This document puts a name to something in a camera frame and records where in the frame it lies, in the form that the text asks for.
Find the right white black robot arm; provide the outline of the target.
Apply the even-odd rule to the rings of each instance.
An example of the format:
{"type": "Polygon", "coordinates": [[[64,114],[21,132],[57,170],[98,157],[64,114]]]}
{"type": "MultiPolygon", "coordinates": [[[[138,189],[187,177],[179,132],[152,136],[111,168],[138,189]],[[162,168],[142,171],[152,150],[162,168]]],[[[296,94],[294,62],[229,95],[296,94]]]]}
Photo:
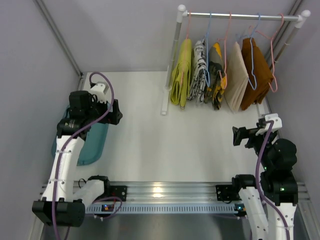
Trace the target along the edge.
{"type": "Polygon", "coordinates": [[[276,139],[268,129],[233,127],[233,145],[247,140],[246,148],[258,156],[255,173],[238,174],[232,186],[242,200],[253,240],[292,240],[298,204],[298,184],[292,173],[297,147],[288,139],[276,139]]]}

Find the yellow-green trousers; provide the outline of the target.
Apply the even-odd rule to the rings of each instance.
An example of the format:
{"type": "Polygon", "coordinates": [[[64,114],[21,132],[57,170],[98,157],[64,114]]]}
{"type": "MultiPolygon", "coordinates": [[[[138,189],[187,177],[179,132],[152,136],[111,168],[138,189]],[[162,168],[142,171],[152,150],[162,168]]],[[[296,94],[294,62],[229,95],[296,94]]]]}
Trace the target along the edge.
{"type": "Polygon", "coordinates": [[[184,109],[190,91],[192,63],[192,41],[186,38],[179,50],[177,63],[172,71],[172,88],[170,101],[173,105],[179,105],[184,109]]]}

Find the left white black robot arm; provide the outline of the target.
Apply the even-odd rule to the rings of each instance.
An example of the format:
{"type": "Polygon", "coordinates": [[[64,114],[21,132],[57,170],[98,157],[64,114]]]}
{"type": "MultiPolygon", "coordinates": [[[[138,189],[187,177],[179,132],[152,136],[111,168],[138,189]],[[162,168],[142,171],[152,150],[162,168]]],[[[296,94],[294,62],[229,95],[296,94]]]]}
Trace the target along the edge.
{"type": "Polygon", "coordinates": [[[69,95],[68,115],[57,125],[56,150],[47,186],[32,212],[48,226],[80,227],[86,208],[111,195],[107,176],[95,175],[74,191],[78,160],[93,124],[117,125],[123,117],[117,99],[111,103],[86,90],[69,95]]]}

